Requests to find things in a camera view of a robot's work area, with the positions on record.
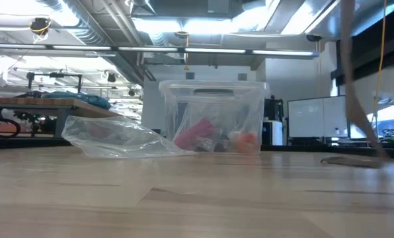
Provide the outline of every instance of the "plastic bag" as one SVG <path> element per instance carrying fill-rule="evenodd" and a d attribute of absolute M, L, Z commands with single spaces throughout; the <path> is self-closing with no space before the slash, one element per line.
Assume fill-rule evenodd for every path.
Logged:
<path fill-rule="evenodd" d="M 262 110 L 258 95 L 215 94 L 182 102 L 173 141 L 182 149 L 204 152 L 260 153 Z"/>
<path fill-rule="evenodd" d="M 94 158 L 139 158 L 193 155 L 154 131 L 124 116 L 69 116 L 62 137 Z"/>

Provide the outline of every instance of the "wire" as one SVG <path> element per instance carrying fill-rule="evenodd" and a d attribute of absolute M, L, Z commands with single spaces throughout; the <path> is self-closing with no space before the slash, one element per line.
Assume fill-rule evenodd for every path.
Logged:
<path fill-rule="evenodd" d="M 32 28 L 31 28 L 32 22 L 30 22 L 29 27 L 30 27 L 30 30 L 33 31 L 33 32 L 42 32 L 42 31 L 47 30 L 47 29 L 50 27 L 51 24 L 52 24 L 52 20 L 50 19 L 49 24 L 48 24 L 47 26 L 45 26 L 44 28 L 41 28 L 40 30 L 34 30 L 34 29 L 32 29 Z"/>
<path fill-rule="evenodd" d="M 106 9 L 105 7 L 103 7 L 102 9 L 97 10 L 96 7 L 94 6 L 94 0 L 91 0 L 91 6 L 93 6 L 93 9 L 94 9 L 94 11 L 96 11 L 96 13 L 101 13 Z"/>
<path fill-rule="evenodd" d="M 381 39 L 381 58 L 379 61 L 379 69 L 377 71 L 377 85 L 376 85 L 376 95 L 374 99 L 374 116 L 370 124 L 374 122 L 374 117 L 377 117 L 377 102 L 379 98 L 379 90 L 381 87 L 381 75 L 382 75 L 382 65 L 383 65 L 383 52 L 385 48 L 385 27 L 386 27 L 386 17 L 387 17 L 387 0 L 383 0 L 383 21 L 382 21 L 382 39 Z"/>

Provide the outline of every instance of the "cable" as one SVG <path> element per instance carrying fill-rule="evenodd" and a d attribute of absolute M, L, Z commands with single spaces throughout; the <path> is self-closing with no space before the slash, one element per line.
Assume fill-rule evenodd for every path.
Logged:
<path fill-rule="evenodd" d="M 103 7 L 101 10 L 97 10 L 96 7 L 94 6 L 94 0 L 91 0 L 91 6 L 93 6 L 94 11 L 96 11 L 96 13 L 101 13 L 103 12 L 106 8 Z"/>
<path fill-rule="evenodd" d="M 382 75 L 382 65 L 383 65 L 383 51 L 385 48 L 385 27 L 386 27 L 386 16 L 387 16 L 387 0 L 383 0 L 383 21 L 382 21 L 382 39 L 381 39 L 381 58 L 379 61 L 379 69 L 377 71 L 377 85 L 376 85 L 376 96 L 374 99 L 374 116 L 370 124 L 374 122 L 374 117 L 377 117 L 377 102 L 379 97 L 379 90 L 381 87 L 381 75 Z"/>
<path fill-rule="evenodd" d="M 47 26 L 41 28 L 40 30 L 34 30 L 34 29 L 32 29 L 32 28 L 31 28 L 32 22 L 30 22 L 29 27 L 30 27 L 30 30 L 33 31 L 33 32 L 43 32 L 43 31 L 47 30 L 47 29 L 50 27 L 51 24 L 52 24 L 52 20 L 50 19 L 49 24 L 48 24 Z"/>
<path fill-rule="evenodd" d="M 10 124 L 14 125 L 16 128 L 15 132 L 13 132 L 13 134 L 11 134 L 9 136 L 0 135 L 0 139 L 15 138 L 20 133 L 20 125 L 18 122 L 15 122 L 14 120 L 6 119 L 6 118 L 0 118 L 0 122 L 10 123 Z"/>

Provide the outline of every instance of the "light fixture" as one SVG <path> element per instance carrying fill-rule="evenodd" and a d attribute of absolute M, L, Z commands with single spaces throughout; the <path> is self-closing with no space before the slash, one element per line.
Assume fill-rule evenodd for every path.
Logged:
<path fill-rule="evenodd" d="M 245 50 L 234 49 L 212 49 L 212 48 L 185 48 L 185 52 L 195 53 L 229 53 L 229 54 L 244 54 Z"/>
<path fill-rule="evenodd" d="M 43 45 L 37 44 L 0 44 L 0 48 L 4 49 L 46 49 Z"/>
<path fill-rule="evenodd" d="M 314 52 L 299 52 L 286 50 L 253 50 L 253 54 L 271 56 L 313 56 Z"/>
<path fill-rule="evenodd" d="M 147 20 L 139 18 L 133 18 L 132 20 L 138 31 L 149 34 L 181 31 L 181 26 L 177 20 Z"/>
<path fill-rule="evenodd" d="M 82 89 L 118 89 L 117 87 L 107 87 L 107 86 L 81 86 L 81 88 Z"/>
<path fill-rule="evenodd" d="M 327 17 L 327 15 L 334 10 L 334 8 L 340 3 L 340 0 L 335 0 L 335 2 L 333 2 L 331 4 L 331 6 L 329 6 L 313 23 L 310 24 L 310 26 L 305 29 L 304 33 L 309 33 L 311 32 L 319 23 L 321 23 L 321 21 L 323 19 L 325 19 L 325 17 Z"/>
<path fill-rule="evenodd" d="M 111 50 L 109 46 L 53 46 L 55 50 Z"/>
<path fill-rule="evenodd" d="M 177 48 L 168 47 L 118 47 L 120 51 L 137 51 L 137 52 L 178 52 Z"/>
<path fill-rule="evenodd" d="M 226 34 L 235 32 L 231 20 L 190 20 L 183 31 L 190 34 Z"/>

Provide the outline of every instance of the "workbench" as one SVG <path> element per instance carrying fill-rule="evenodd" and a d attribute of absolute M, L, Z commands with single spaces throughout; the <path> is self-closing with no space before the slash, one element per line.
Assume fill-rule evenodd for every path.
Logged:
<path fill-rule="evenodd" d="M 333 155 L 0 150 L 0 237 L 394 237 L 394 161 L 320 164 Z"/>
<path fill-rule="evenodd" d="M 68 116 L 84 116 L 89 118 L 104 118 L 120 116 L 81 100 L 74 99 L 27 99 L 0 98 L 0 108 L 13 109 L 32 114 L 57 116 L 55 138 L 61 138 L 61 133 Z"/>

